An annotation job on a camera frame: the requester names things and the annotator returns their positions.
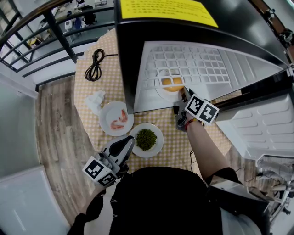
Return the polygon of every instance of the black chair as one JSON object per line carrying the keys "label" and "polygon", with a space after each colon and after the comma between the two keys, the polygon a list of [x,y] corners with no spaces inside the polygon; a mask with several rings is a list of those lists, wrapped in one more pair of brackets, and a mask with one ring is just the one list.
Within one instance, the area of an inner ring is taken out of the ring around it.
{"label": "black chair", "polygon": [[[93,9],[93,7],[89,6],[89,5],[81,7],[82,12],[90,10],[90,9]],[[94,13],[86,13],[86,14],[84,14],[85,26],[94,24],[95,22],[97,22],[97,20],[96,20],[96,15]]]}

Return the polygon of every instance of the person's right arm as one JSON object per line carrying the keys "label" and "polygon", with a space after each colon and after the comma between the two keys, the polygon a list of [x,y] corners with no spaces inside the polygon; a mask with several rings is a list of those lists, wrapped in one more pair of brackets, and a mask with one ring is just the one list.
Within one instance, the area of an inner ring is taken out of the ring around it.
{"label": "person's right arm", "polygon": [[[190,119],[192,116],[187,113],[187,121]],[[187,126],[187,134],[203,179],[230,167],[201,123],[191,122]]]}

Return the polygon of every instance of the plate of green vegetables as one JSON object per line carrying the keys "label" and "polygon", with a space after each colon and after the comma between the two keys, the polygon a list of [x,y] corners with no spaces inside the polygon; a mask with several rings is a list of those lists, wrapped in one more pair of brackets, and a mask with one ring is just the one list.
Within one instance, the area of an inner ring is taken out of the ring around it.
{"label": "plate of green vegetables", "polygon": [[135,126],[130,135],[135,138],[133,153],[138,157],[153,157],[161,151],[164,145],[164,135],[157,126],[151,123]]}

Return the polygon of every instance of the bracelet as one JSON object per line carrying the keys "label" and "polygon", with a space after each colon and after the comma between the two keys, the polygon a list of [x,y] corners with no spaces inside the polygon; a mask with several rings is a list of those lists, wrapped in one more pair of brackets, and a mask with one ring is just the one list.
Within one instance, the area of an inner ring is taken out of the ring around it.
{"label": "bracelet", "polygon": [[187,131],[187,126],[188,126],[190,123],[195,122],[195,121],[197,121],[196,118],[193,118],[193,119],[189,120],[189,121],[185,124],[185,131]]}

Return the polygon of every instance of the checkered tablecloth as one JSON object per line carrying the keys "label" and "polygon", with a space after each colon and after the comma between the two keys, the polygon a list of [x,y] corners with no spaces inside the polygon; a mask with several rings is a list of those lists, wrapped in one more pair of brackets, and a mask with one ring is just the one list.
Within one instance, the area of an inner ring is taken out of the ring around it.
{"label": "checkered tablecloth", "polygon": [[[102,36],[95,45],[92,45],[84,53],[84,59],[78,60],[76,67],[74,104],[96,151],[101,150],[114,137],[103,132],[99,126],[98,116],[87,107],[85,98],[95,91],[103,90],[106,95],[102,106],[112,101],[125,102],[118,56],[104,58],[101,63],[102,76],[98,81],[85,80],[85,70],[92,64],[92,54],[98,48],[102,48],[106,55],[118,53],[115,29]],[[141,123],[152,123],[159,127],[164,135],[164,146],[157,156],[147,159],[131,154],[128,160],[130,173],[150,166],[190,169],[190,151],[192,149],[187,134],[175,128],[175,116],[172,108],[135,114],[133,127]],[[215,124],[206,126],[206,129],[220,151],[225,155],[231,147],[230,141]]]}

